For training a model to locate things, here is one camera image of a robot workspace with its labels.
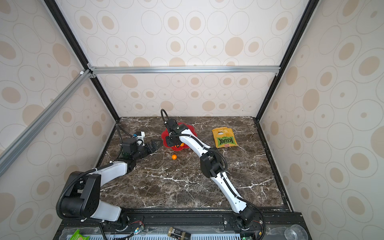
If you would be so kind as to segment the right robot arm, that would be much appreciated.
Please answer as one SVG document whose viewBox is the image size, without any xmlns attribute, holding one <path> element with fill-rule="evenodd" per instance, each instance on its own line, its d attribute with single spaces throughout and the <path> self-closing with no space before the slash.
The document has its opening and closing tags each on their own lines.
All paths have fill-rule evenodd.
<svg viewBox="0 0 384 240">
<path fill-rule="evenodd" d="M 185 144 L 200 158 L 200 168 L 203 175 L 210 178 L 222 191 L 232 211 L 237 216 L 237 223 L 242 230 L 247 230 L 258 223 L 261 226 L 260 237 L 266 230 L 263 213 L 251 202 L 243 199 L 227 176 L 228 163 L 225 157 L 216 149 L 208 146 L 196 137 L 185 124 L 178 124 L 168 116 L 166 110 L 161 110 L 161 117 L 168 131 L 165 137 L 169 147 Z"/>
</svg>

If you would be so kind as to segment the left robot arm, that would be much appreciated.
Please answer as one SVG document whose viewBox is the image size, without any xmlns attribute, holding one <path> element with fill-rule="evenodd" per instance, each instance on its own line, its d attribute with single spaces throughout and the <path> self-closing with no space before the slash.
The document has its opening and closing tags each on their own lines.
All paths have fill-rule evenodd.
<svg viewBox="0 0 384 240">
<path fill-rule="evenodd" d="M 100 200 L 101 187 L 108 182 L 130 173 L 137 161 L 143 159 L 163 146 L 162 140 L 144 141 L 145 133 L 128 134 L 127 139 L 122 133 L 127 132 L 115 125 L 119 136 L 120 150 L 118 156 L 109 164 L 93 168 L 85 172 L 72 172 L 56 204 L 56 212 L 62 220 L 93 219 L 104 222 L 127 221 L 122 208 Z"/>
</svg>

